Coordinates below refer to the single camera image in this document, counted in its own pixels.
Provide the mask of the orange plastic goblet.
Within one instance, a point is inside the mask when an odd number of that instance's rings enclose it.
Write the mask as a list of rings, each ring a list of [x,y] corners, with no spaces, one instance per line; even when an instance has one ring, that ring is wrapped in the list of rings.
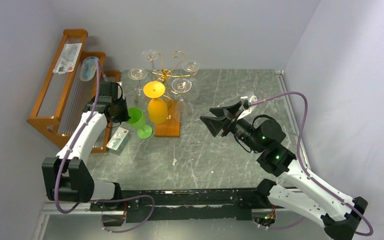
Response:
[[[150,121],[154,124],[162,124],[169,115],[167,104],[161,99],[166,91],[164,84],[159,81],[151,81],[143,87],[143,91],[150,98],[147,105]]]

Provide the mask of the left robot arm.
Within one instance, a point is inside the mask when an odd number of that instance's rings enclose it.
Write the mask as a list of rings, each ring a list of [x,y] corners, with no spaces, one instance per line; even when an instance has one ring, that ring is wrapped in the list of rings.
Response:
[[[99,93],[83,108],[81,120],[67,144],[56,156],[44,159],[41,169],[46,196],[54,201],[87,203],[103,200],[110,210],[122,206],[119,184],[94,180],[87,161],[98,137],[110,123],[130,119],[121,82],[102,81]]]

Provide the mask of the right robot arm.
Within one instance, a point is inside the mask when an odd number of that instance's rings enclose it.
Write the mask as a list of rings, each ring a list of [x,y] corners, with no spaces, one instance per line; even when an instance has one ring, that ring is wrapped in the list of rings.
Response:
[[[199,119],[213,137],[232,134],[247,152],[259,154],[260,167],[278,179],[294,185],[301,192],[290,191],[275,181],[263,179],[255,192],[255,202],[260,207],[270,204],[293,211],[321,226],[333,240],[351,240],[368,202],[362,197],[351,197],[326,183],[284,147],[286,137],[280,124],[266,114],[254,119],[263,119],[259,126],[241,117],[242,102],[231,106],[212,107],[212,116]]]

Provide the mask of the small clear glass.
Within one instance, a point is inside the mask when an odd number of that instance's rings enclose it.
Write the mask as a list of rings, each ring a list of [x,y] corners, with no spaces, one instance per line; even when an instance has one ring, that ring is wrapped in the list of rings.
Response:
[[[157,50],[147,49],[142,52],[141,57],[143,60],[150,62],[152,71],[156,72],[155,61],[158,59],[159,55]]]

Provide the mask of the clear wine glass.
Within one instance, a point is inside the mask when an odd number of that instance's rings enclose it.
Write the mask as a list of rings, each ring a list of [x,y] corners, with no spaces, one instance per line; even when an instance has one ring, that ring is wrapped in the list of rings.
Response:
[[[138,102],[143,96],[143,82],[148,76],[148,71],[143,67],[132,68],[128,72],[128,77],[136,84],[135,87],[135,101]]]
[[[188,93],[192,88],[192,83],[189,79],[184,77],[178,77],[175,78],[171,82],[171,89],[172,92],[176,95],[177,103],[183,104],[184,103],[184,94]]]
[[[188,77],[190,81],[195,81],[195,75],[201,68],[201,64],[196,60],[187,60],[182,64],[184,75]]]

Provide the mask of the green plastic goblet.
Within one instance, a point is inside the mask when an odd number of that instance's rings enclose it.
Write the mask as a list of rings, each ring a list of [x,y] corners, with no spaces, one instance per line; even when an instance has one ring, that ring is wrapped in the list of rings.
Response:
[[[141,109],[131,107],[128,109],[128,115],[130,119],[127,123],[136,130],[140,139],[148,139],[153,134],[153,129],[147,124],[146,117]]]

